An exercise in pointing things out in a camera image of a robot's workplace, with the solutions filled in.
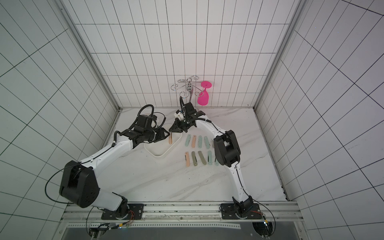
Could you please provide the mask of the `mint folding fruit knife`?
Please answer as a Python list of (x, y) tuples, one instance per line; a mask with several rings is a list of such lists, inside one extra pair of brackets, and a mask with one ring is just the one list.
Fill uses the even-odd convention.
[(207, 136), (204, 137), (204, 143), (207, 149), (211, 148), (210, 140)]
[(185, 146), (188, 147), (191, 142), (192, 136), (191, 134), (188, 134), (185, 141)]
[(198, 148), (201, 149), (203, 146), (203, 137), (199, 136), (198, 137)]

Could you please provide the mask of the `peach folding fruit knife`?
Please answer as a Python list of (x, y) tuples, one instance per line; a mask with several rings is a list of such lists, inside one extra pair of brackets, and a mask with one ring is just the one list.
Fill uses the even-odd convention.
[(186, 167), (191, 165), (189, 152), (185, 152)]
[(193, 135), (192, 143), (191, 143), (192, 148), (195, 148), (195, 147), (196, 147), (196, 141), (197, 141), (197, 136), (196, 136), (196, 135)]

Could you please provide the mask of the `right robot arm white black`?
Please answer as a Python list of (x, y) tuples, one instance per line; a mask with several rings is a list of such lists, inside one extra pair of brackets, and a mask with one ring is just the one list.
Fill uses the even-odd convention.
[(180, 97), (180, 110), (175, 113), (175, 121), (169, 131), (172, 133), (188, 132), (189, 128), (196, 127), (204, 130), (212, 139), (215, 157), (218, 163), (225, 166), (230, 172), (237, 191), (233, 197), (235, 214), (239, 219), (246, 219), (251, 213), (253, 198), (246, 193), (241, 173), (241, 150), (236, 134), (225, 131), (216, 126), (202, 111), (197, 111), (192, 103), (184, 103)]

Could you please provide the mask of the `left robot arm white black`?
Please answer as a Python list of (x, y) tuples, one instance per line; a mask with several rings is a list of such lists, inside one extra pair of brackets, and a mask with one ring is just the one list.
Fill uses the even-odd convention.
[(60, 170), (62, 179), (59, 195), (80, 208), (92, 206), (121, 216), (127, 214), (127, 199), (104, 190), (99, 184), (100, 176), (112, 163), (140, 144), (157, 143), (169, 135), (163, 125), (158, 124), (154, 106), (145, 105), (127, 129), (114, 132), (110, 144), (80, 162), (68, 162)]

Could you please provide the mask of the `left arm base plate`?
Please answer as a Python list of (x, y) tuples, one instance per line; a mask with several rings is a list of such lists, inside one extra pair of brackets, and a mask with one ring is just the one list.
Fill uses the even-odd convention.
[(144, 204), (123, 204), (116, 211), (103, 210), (102, 220), (141, 220), (144, 212)]

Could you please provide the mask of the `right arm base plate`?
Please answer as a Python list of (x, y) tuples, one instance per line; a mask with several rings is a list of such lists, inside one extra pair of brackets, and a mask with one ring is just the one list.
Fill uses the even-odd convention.
[(259, 205), (242, 209), (235, 204), (221, 204), (219, 207), (223, 220), (261, 220), (263, 217), (258, 211)]

